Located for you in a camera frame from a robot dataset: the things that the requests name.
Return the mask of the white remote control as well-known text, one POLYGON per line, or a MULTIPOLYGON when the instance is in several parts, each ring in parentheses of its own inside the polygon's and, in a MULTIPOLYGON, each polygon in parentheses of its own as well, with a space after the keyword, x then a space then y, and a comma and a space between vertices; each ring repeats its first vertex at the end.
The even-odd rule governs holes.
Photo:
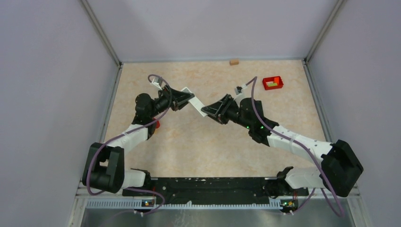
POLYGON ((199 112, 202 117, 207 116, 207 114, 201 110, 205 105, 191 90, 189 90, 188 87, 182 88, 181 91, 193 94, 194 97, 189 100, 189 103, 199 112))

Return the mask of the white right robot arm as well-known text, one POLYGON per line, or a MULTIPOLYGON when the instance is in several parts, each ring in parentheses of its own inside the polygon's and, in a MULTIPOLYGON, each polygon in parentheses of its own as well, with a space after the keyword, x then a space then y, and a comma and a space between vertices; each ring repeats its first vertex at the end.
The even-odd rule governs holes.
POLYGON ((314 164, 313 167, 287 167, 277 174, 278 191, 290 195, 299 188, 326 188, 337 196, 347 197, 364 169, 351 146, 343 141, 319 141, 292 132, 263 115, 259 100, 235 101, 225 95, 219 101, 201 108, 220 124, 232 121, 245 127, 257 143, 291 152, 314 164))

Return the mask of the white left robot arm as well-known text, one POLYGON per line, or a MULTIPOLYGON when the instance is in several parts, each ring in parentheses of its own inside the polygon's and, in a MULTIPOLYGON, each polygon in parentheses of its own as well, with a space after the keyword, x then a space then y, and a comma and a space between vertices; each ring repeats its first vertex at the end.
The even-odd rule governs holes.
POLYGON ((146 179, 147 172, 126 169, 125 158, 137 145, 152 137, 158 126, 156 116, 162 117, 169 109, 178 111, 194 97, 189 90, 178 91, 168 85, 158 91, 157 98, 151 98, 147 93, 139 94, 129 127, 104 143, 95 142, 90 146, 82 176, 89 194, 95 195, 93 188, 117 193, 128 187, 133 187, 139 195, 149 194, 152 183, 146 179))

